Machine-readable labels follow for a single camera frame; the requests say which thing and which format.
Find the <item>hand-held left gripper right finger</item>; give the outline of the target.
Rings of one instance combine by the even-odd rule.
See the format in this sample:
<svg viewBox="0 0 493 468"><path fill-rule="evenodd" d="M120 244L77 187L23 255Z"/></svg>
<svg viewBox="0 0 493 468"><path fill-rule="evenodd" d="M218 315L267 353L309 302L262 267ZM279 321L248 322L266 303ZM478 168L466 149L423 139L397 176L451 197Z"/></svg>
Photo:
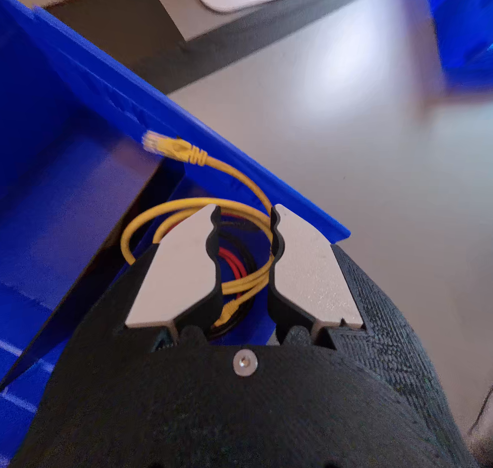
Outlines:
<svg viewBox="0 0 493 468"><path fill-rule="evenodd" d="M364 329L329 239L283 205L272 208L271 231L268 314L278 340L294 326L305 328L313 342L324 328Z"/></svg>

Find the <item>blue plastic bin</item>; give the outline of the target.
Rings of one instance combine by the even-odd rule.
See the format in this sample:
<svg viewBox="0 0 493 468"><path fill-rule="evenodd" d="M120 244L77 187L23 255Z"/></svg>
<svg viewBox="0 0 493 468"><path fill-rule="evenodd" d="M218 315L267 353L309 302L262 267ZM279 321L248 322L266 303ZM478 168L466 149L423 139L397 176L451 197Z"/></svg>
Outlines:
<svg viewBox="0 0 493 468"><path fill-rule="evenodd" d="M243 171L331 242L350 231L163 93L43 9L1 0L1 376L161 163L147 130ZM261 209L224 173L185 166L194 189ZM1 393L1 467L34 419L61 343Z"/></svg>
<svg viewBox="0 0 493 468"><path fill-rule="evenodd" d="M492 90L492 0L428 0L451 87Z"/></svg>

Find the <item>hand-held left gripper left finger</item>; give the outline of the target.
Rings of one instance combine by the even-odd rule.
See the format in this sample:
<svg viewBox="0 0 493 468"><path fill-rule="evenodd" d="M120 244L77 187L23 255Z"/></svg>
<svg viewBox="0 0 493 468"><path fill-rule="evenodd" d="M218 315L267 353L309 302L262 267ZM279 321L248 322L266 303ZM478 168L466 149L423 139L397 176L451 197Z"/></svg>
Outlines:
<svg viewBox="0 0 493 468"><path fill-rule="evenodd" d="M219 319L220 214L219 206L207 205L163 237L127 315L127 328L166 327L176 340L188 325L207 331Z"/></svg>

